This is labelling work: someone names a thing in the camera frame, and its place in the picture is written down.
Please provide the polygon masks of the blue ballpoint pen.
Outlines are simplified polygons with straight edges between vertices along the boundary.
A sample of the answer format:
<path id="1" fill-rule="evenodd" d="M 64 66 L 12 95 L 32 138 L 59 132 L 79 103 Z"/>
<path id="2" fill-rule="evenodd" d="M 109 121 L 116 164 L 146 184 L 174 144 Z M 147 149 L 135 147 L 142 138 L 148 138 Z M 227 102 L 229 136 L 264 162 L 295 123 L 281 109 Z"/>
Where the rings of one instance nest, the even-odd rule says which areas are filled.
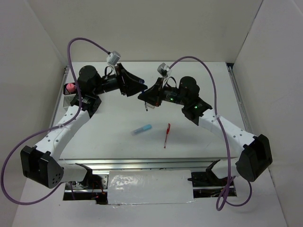
<path id="1" fill-rule="evenodd" d="M 143 79 L 139 80 L 139 83 L 144 85 L 143 90 L 141 91 L 141 95 L 145 93 L 145 91 L 148 89 L 148 87 L 145 85 L 145 81 Z M 147 102 L 144 101 L 144 108 L 146 111 L 148 111 L 148 106 L 147 106 Z"/>

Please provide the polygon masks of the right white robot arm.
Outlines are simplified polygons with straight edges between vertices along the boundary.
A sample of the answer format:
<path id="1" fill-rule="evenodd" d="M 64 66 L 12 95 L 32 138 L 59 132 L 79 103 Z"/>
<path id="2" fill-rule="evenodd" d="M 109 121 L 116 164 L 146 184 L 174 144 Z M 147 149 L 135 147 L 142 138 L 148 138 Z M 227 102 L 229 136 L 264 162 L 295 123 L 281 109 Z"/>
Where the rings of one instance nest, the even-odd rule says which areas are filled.
<path id="1" fill-rule="evenodd" d="M 193 77 L 185 76 L 180 80 L 179 87 L 163 85 L 163 78 L 142 94 L 138 99 L 159 107 L 163 101 L 182 105 L 182 113 L 195 125 L 209 130 L 230 148 L 237 152 L 238 157 L 228 160 L 216 160 L 207 169 L 207 181 L 218 185 L 228 176 L 241 176 L 254 182 L 273 162 L 268 138 L 261 134 L 256 136 L 234 125 L 199 97 L 200 88 Z"/>

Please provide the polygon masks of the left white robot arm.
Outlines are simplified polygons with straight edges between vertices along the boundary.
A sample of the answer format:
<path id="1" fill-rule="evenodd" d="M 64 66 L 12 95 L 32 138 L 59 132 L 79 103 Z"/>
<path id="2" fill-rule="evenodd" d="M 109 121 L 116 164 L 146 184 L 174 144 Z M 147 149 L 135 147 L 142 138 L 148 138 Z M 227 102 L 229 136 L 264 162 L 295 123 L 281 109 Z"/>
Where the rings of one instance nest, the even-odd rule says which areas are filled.
<path id="1" fill-rule="evenodd" d="M 49 189 L 59 183 L 77 182 L 87 189 L 100 177 L 83 164 L 58 163 L 60 156 L 77 131 L 86 124 L 98 110 L 100 94 L 120 90 L 124 96 L 133 96 L 147 89 L 144 80 L 128 72 L 122 64 L 114 67 L 115 73 L 100 76 L 94 66 L 86 65 L 79 71 L 76 94 L 66 113 L 42 140 L 33 147 L 25 146 L 21 152 L 23 175 Z"/>

